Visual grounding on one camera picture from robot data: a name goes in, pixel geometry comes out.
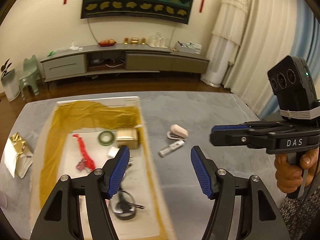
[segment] gold can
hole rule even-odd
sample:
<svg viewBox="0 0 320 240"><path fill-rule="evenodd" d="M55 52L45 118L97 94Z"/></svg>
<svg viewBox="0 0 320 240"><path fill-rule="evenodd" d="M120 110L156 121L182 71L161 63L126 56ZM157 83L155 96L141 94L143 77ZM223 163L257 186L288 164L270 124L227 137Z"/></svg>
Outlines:
<svg viewBox="0 0 320 240"><path fill-rule="evenodd" d="M138 44L138 43L139 43L139 38L137 38L137 37L131 38L131 44Z"/></svg>
<svg viewBox="0 0 320 240"><path fill-rule="evenodd" d="M130 150L136 150L139 147L138 130L135 127L119 127L116 131L116 142L120 148L126 145Z"/></svg>

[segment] red toy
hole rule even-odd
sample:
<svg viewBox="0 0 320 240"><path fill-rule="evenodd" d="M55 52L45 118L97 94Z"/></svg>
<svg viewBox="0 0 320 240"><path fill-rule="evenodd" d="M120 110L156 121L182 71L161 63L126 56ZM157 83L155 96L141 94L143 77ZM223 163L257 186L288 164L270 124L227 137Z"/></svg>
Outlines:
<svg viewBox="0 0 320 240"><path fill-rule="evenodd" d="M78 141L79 147L80 147L80 152L81 152L81 154L82 154L82 156L83 156L83 159L82 159L81 162L77 165L77 168L78 168L78 166L79 166L81 163L84 162L84 165L85 165L86 167L88 167L90 170L92 170L92 171L95 170L96 167L95 167L95 165L94 165L93 160L90 158L90 156L88 155L87 151L85 150L85 145L84 145L84 142L83 142L82 137L80 137L79 134L74 134L74 135L72 135L72 136L77 138L77 141Z"/></svg>

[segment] gold fabric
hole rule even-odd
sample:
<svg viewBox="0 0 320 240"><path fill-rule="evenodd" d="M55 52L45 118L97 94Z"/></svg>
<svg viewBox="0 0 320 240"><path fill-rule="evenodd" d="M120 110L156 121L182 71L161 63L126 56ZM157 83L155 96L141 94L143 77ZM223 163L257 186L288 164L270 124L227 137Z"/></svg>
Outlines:
<svg viewBox="0 0 320 240"><path fill-rule="evenodd" d="M27 148L27 142L21 137L19 133L15 133L10 137L10 141L12 142L12 145L14 149L17 152L17 159L20 157L20 155L23 153L23 151Z"/></svg>

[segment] metal screw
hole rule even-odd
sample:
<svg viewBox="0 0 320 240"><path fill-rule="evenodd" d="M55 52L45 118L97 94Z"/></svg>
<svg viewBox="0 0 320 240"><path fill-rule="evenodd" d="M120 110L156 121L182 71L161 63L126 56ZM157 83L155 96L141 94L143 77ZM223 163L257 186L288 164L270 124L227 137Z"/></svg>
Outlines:
<svg viewBox="0 0 320 240"><path fill-rule="evenodd" d="M102 169L96 169L93 172L95 175L101 175L102 174Z"/></svg>
<svg viewBox="0 0 320 240"><path fill-rule="evenodd" d="M257 175L253 175L251 179L255 182L258 182L260 180L260 178Z"/></svg>
<svg viewBox="0 0 320 240"><path fill-rule="evenodd" d="M224 169L218 169L218 174L219 174L219 175L226 175L227 172L226 172L226 170L224 170Z"/></svg>
<svg viewBox="0 0 320 240"><path fill-rule="evenodd" d="M66 181L68 179L69 179L68 175L62 175L61 178L60 178L61 181Z"/></svg>

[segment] trash can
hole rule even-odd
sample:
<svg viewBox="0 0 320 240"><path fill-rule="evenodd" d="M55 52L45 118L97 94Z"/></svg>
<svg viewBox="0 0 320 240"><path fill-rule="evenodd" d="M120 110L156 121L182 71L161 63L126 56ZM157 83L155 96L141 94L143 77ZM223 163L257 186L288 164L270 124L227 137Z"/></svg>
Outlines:
<svg viewBox="0 0 320 240"><path fill-rule="evenodd" d="M15 100L20 94L20 88L14 69L1 78L1 83L9 102Z"/></svg>

